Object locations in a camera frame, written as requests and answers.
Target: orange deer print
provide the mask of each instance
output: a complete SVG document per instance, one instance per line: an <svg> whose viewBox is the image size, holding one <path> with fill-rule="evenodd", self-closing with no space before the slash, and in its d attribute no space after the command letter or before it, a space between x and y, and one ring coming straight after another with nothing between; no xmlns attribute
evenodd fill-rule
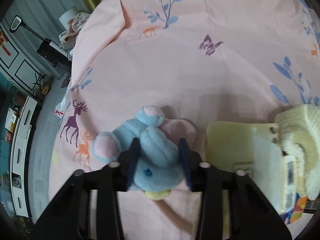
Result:
<svg viewBox="0 0 320 240"><path fill-rule="evenodd" d="M312 46L315 48L315 49L313 49L313 50L311 51L312 57L313 57L313 56L316 56L316 58L319 59L317 44L315 44L315 43L313 42L313 43L312 43Z"/></svg>
<svg viewBox="0 0 320 240"><path fill-rule="evenodd" d="M142 33L140 34L139 39L141 39L141 35L142 35L142 34L144 34L146 37L148 37L148 36L147 36L147 33L150 33L150 37L152 37L152 33L153 33L153 32L154 32L155 35L157 36L157 34L156 34L156 29L159 29L159 28L160 28L160 26L153 26L153 27L149 27L149 28L144 29L144 30L142 31Z"/></svg>
<svg viewBox="0 0 320 240"><path fill-rule="evenodd" d="M89 141L92 140L93 137L87 131L83 131L80 134L84 143L79 144L78 150L76 151L75 156L73 156L73 160L75 160L76 155L79 155L79 163L81 165L81 156L84 155L86 157L84 161L84 167L85 167L85 164L88 162L88 166L91 171L90 163L89 163L89 159L90 159Z"/></svg>

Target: purple deer print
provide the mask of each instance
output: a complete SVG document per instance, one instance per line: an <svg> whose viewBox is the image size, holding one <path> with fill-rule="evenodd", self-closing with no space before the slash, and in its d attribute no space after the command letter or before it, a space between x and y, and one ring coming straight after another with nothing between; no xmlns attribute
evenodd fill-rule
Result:
<svg viewBox="0 0 320 240"><path fill-rule="evenodd" d="M79 136L79 128L78 128L78 125L77 125L77 122L76 122L76 115L81 115L81 111L84 111L86 112L87 111L87 105L84 105L85 102L81 103L81 102L78 102L78 100L73 100L72 104L73 104L73 107L75 108L75 112L74 112L74 115L73 116L70 116L67 120L67 123L64 125L61 133L60 133L60 138L61 138L61 135L62 135L62 132L63 130L67 127L66 129L66 139L68 141L68 136L67 136L67 133L68 133L68 130L70 127L73 127L75 128L75 131L73 132L73 134L71 135L71 138L70 138L70 144L71 144L71 140L72 140L72 137L76 134L76 147L78 148L78 136Z"/></svg>

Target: cabinet drawer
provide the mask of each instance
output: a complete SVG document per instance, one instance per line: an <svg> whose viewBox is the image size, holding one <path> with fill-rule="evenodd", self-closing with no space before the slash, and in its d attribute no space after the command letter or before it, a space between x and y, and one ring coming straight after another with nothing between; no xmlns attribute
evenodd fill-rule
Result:
<svg viewBox="0 0 320 240"><path fill-rule="evenodd" d="M13 147L13 159L12 159L12 172L22 176L24 170L24 148L26 144L26 139L20 136L16 137Z"/></svg>
<svg viewBox="0 0 320 240"><path fill-rule="evenodd" d="M27 101L24 104L23 110L20 116L20 124L18 127L18 136L26 139L28 134L28 129L30 125L30 121L33 115L33 112L36 108L37 101L35 101L31 97L27 97Z"/></svg>
<svg viewBox="0 0 320 240"><path fill-rule="evenodd" d="M12 187L12 198L18 216L28 217L28 210L24 190Z"/></svg>

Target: yellow plush nose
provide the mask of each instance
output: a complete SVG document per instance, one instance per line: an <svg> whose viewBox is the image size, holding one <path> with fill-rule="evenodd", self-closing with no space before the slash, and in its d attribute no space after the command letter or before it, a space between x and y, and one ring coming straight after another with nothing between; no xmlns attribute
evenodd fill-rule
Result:
<svg viewBox="0 0 320 240"><path fill-rule="evenodd" d="M152 199L152 200L161 200L166 197L168 197L171 193L171 189L164 190L164 191L159 191L159 192L151 192L151 191L146 191L145 195L146 197Z"/></svg>

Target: plush toy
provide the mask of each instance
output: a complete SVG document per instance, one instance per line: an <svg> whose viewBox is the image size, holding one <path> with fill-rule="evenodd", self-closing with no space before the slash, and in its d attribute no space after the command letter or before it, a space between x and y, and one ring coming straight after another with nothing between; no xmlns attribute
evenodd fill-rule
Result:
<svg viewBox="0 0 320 240"><path fill-rule="evenodd" d="M140 139L142 151L131 190L141 189L151 199L163 199L184 178L178 141L185 138L191 147L196 130L185 120L166 119L156 106L145 106L136 118L125 121L113 132L100 133L92 144L92 154L108 164L128 150L135 137Z"/></svg>

